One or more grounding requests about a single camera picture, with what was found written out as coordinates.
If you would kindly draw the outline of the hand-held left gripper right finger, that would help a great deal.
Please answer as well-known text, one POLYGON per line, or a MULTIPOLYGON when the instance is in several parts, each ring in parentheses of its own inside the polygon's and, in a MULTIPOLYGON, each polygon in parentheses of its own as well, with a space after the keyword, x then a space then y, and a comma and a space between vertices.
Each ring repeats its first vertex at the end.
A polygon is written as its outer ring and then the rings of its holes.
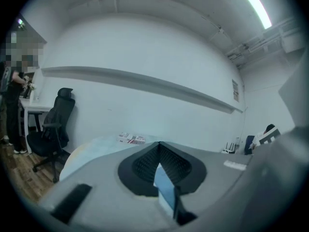
POLYGON ((220 227, 221 205, 245 172, 250 156, 159 142, 160 164, 180 189, 185 209, 197 218, 178 227, 220 227))

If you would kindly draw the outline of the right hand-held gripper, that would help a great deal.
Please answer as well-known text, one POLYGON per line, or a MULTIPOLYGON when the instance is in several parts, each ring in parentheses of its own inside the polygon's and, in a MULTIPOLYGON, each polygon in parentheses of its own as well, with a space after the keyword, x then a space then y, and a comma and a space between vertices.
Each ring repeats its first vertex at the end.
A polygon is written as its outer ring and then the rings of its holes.
POLYGON ((298 128, 279 137, 281 133, 274 127, 260 137, 258 145, 268 145, 252 157, 244 175, 221 205, 224 211, 219 217, 218 232, 282 232, 277 223, 306 181, 309 174, 309 49, 280 88, 279 95, 298 128))

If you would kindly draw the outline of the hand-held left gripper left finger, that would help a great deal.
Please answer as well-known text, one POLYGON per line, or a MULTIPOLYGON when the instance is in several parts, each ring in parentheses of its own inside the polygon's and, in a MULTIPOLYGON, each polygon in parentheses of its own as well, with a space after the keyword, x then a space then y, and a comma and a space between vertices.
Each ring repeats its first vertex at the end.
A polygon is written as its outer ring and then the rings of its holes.
POLYGON ((178 224, 169 217, 157 197, 137 196, 118 176, 122 160, 143 150, 135 146, 83 165, 58 182, 39 202, 50 214, 78 185, 90 191, 66 223, 73 232, 169 232, 178 224))

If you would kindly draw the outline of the blue card packet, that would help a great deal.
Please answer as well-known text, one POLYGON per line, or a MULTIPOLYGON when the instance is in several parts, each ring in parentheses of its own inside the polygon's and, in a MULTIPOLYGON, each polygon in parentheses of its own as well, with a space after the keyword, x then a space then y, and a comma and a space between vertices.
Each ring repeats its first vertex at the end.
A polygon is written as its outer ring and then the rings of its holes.
POLYGON ((159 204, 178 225, 185 225, 197 218, 194 213, 185 209, 180 189, 172 183, 161 164, 156 169, 153 186, 158 189, 159 204))

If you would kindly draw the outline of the white router with antennas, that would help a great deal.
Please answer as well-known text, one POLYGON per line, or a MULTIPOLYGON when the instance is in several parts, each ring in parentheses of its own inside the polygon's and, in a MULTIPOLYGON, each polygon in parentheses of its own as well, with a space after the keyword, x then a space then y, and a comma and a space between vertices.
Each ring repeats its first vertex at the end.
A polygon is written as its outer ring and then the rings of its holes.
POLYGON ((226 148, 222 151, 222 153, 224 153, 224 154, 235 154, 237 146, 238 145, 236 143, 231 143, 230 146, 228 146, 228 144, 226 144, 226 148))

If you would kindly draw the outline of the blue chair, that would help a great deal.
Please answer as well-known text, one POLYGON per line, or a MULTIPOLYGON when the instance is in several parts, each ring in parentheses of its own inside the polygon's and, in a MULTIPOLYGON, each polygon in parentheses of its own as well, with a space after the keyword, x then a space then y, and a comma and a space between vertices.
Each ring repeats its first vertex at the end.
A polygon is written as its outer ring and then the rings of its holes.
POLYGON ((252 154, 252 143, 253 143, 253 139, 255 138, 255 136, 253 135, 249 135, 246 138, 246 143, 245 143, 245 147, 244 147, 244 154, 245 155, 251 155, 252 154))

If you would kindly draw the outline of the printed flat box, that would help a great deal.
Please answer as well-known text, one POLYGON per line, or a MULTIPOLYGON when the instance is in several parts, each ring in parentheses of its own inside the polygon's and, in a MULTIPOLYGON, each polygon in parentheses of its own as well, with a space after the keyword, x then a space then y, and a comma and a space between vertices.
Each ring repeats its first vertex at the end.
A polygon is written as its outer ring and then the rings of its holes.
POLYGON ((134 145, 143 145, 146 143, 145 137, 138 134, 132 134, 126 132, 119 134, 117 137, 117 141, 134 145))

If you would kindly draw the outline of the black office chair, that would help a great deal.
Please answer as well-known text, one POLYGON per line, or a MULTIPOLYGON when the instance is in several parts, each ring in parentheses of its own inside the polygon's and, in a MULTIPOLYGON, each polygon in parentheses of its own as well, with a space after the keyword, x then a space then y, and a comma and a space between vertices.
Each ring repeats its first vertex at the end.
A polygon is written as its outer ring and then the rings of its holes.
POLYGON ((75 99, 72 98, 72 88, 63 87, 57 92, 54 106, 46 115, 42 128, 36 132, 30 132, 26 136, 29 148, 33 153, 43 158, 42 161, 32 167, 37 172, 39 167, 48 163, 52 166, 53 182, 57 183, 56 162, 64 164, 62 155, 68 145, 67 123, 75 107, 75 99))

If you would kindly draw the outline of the ceiling pipes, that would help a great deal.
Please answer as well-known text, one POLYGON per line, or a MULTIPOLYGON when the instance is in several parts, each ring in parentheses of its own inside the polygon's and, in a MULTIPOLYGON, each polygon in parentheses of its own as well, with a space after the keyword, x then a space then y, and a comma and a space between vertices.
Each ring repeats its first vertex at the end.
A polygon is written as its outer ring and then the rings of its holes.
POLYGON ((238 45, 225 53, 225 56, 235 65, 241 66, 278 51, 291 53, 305 46, 303 27, 291 17, 238 45))

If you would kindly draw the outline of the white desk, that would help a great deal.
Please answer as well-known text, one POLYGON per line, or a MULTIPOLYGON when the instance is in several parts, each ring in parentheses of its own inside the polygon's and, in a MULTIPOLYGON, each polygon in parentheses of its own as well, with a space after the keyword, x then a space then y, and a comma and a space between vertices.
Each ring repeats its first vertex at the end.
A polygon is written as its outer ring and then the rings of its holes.
POLYGON ((28 115, 30 112, 49 112, 52 108, 50 105, 44 103, 31 102, 30 99, 20 98, 21 107, 24 109, 24 133, 25 139, 28 135, 28 115))

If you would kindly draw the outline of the long ceiling light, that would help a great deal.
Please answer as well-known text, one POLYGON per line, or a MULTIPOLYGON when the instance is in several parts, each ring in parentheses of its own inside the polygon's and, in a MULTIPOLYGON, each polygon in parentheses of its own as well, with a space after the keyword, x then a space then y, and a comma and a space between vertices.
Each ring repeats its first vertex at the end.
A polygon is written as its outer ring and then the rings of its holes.
POLYGON ((257 16, 259 17, 264 29, 268 29, 272 26, 271 20, 260 0, 248 0, 250 5, 255 10, 257 16))

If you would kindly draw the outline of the wall poster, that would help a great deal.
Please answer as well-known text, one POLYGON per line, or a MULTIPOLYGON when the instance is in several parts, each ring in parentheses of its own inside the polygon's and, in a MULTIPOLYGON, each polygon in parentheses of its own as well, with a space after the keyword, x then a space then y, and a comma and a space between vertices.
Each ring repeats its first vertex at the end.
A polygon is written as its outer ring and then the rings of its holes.
POLYGON ((233 86, 233 98, 235 101, 239 102, 239 85, 236 81, 232 80, 233 86))

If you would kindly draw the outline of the white wall ledge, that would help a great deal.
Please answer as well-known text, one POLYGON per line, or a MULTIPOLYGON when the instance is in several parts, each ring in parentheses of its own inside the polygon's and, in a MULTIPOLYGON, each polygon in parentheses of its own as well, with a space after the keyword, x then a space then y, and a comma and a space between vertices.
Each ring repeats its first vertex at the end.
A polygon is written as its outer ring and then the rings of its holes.
POLYGON ((42 68, 42 74, 44 77, 70 78, 126 87, 201 105, 229 114, 234 111, 244 112, 240 108, 194 89, 133 72, 99 67, 60 66, 42 68))

